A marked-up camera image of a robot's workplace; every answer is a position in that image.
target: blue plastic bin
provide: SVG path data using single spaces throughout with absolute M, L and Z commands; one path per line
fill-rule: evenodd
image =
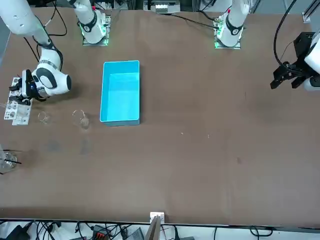
M 107 126 L 140 124 L 140 63 L 103 64 L 100 122 Z

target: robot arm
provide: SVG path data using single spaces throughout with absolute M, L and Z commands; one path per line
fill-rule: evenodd
M 249 10 L 248 0 L 232 0 L 230 11 L 222 16 L 223 27 L 217 35 L 223 45 L 233 47 L 238 43 Z
M 89 0 L 67 0 L 74 8 L 82 34 L 90 44 L 99 43 L 107 35 L 106 16 L 99 10 L 93 10 Z
M 18 92 L 18 103 L 30 104 L 32 98 L 44 99 L 64 94 L 71 89 L 71 78 L 61 72 L 63 56 L 47 34 L 40 20 L 33 14 L 27 0 L 3 1 L 0 16 L 6 26 L 17 35 L 33 36 L 41 47 L 41 57 L 31 73 L 24 70 L 22 79 L 11 91 Z
M 271 89 L 277 88 L 284 80 L 291 80 L 296 89 L 301 84 L 307 91 L 320 90 L 320 31 L 302 32 L 294 41 L 297 60 L 290 64 L 283 62 L 274 72 Z

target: table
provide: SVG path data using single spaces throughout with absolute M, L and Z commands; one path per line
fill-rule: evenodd
M 165 212 L 170 223 L 320 225 L 320 95 L 269 85 L 282 15 L 250 14 L 242 49 L 231 50 L 214 49 L 209 28 L 121 11 L 109 46 L 88 47 L 73 9 L 59 10 L 68 33 L 52 39 L 72 90 L 34 102 L 27 127 L 0 120 L 0 143 L 23 151 L 21 168 L 0 177 L 1 217 L 148 222 L 150 212 Z M 34 10 L 43 23 L 52 11 Z M 308 30 L 290 14 L 279 55 Z M 58 16 L 47 31 L 63 32 Z M 284 59 L 295 59 L 292 46 Z M 99 122 L 103 63 L 125 60 L 140 61 L 141 124 L 107 127 Z M 1 102 L 12 77 L 36 64 L 23 38 L 11 35 Z M 89 115 L 88 131 L 72 124 L 76 109 Z M 52 124 L 37 120 L 40 111 Z

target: clear glass cup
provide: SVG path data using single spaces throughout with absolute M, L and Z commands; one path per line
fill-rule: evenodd
M 75 110 L 72 113 L 72 121 L 73 124 L 77 125 L 78 127 L 87 130 L 90 125 L 89 118 L 86 116 L 83 110 Z
M 45 111 L 41 111 L 38 114 L 38 120 L 44 124 L 49 124 L 51 122 L 51 115 Z

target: glass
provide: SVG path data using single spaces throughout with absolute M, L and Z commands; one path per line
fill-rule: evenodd
M 88 129 L 90 125 L 89 118 L 86 116 L 83 110 L 75 110 L 72 113 L 72 121 L 73 124 L 77 125 L 78 127 L 84 130 Z
M 45 111 L 41 111 L 38 114 L 38 120 L 44 124 L 49 124 L 51 122 L 51 115 Z
M 0 174 L 11 172 L 17 164 L 20 164 L 17 157 L 9 151 L 3 151 L 0 145 Z

